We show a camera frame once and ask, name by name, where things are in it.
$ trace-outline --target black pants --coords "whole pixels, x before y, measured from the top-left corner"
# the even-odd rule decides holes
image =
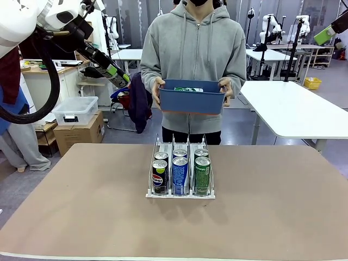
[[[163,142],[172,142],[173,134],[175,142],[185,143],[187,142],[187,133],[175,132],[173,130],[162,127]],[[190,142],[201,143],[204,134],[190,134]],[[219,145],[221,143],[221,132],[206,133],[206,139],[208,145]]]

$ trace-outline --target black cable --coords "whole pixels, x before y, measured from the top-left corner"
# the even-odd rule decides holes
[[[237,98],[238,98],[238,100],[240,100],[240,102],[241,102],[243,105],[245,105],[245,106],[249,105],[249,103],[244,103],[244,102],[239,98],[239,96],[237,96]]]
[[[60,81],[59,81],[58,72],[54,66],[52,58],[49,56],[45,48],[45,45],[43,43],[44,40],[37,33],[31,35],[30,38],[31,38],[33,46],[35,47],[37,53],[42,59],[42,62],[46,65],[49,78],[51,80],[51,93],[49,94],[48,100],[45,103],[45,105],[40,110],[38,110],[37,112],[33,114],[28,114],[28,115],[13,114],[6,111],[0,105],[0,117],[6,121],[9,121],[15,124],[30,124],[38,120],[41,120],[43,117],[45,117],[48,113],[50,113],[54,109],[59,98]]]

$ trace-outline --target yellow basket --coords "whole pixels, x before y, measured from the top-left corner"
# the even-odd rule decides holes
[[[304,83],[304,87],[307,87],[309,90],[317,90],[319,89],[322,80],[318,78],[306,78]]]

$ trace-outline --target human hand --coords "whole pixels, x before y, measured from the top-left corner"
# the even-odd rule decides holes
[[[159,87],[164,84],[165,84],[165,81],[163,81],[161,77],[156,77],[152,87],[152,97],[158,109],[161,109],[160,100],[159,100]]]
[[[229,107],[233,95],[232,82],[228,77],[223,77],[219,82],[220,92],[225,94],[224,107]]]

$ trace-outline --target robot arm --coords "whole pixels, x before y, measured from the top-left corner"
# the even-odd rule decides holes
[[[300,37],[305,38],[310,33],[310,16],[309,15],[299,15],[296,19],[302,19],[302,27],[300,30]]]
[[[49,39],[65,52],[78,51],[117,87],[129,83],[129,77],[104,53],[84,40],[93,32],[85,17],[95,8],[104,9],[101,0],[2,0],[0,8],[0,58],[31,37],[51,79],[51,94],[36,113],[15,115],[0,106],[0,117],[17,124],[36,122],[55,107],[59,98],[59,77],[53,61],[42,44]]]
[[[271,17],[271,22],[270,25],[274,26],[272,32],[274,34],[276,33],[281,33],[282,32],[282,27],[278,23],[277,18],[274,16],[274,14],[269,14],[265,15],[263,17],[263,23],[262,23],[262,32],[260,33],[260,38],[261,38],[261,44],[265,43],[265,39],[270,36],[270,32],[267,31],[267,26],[268,26],[268,19]]]

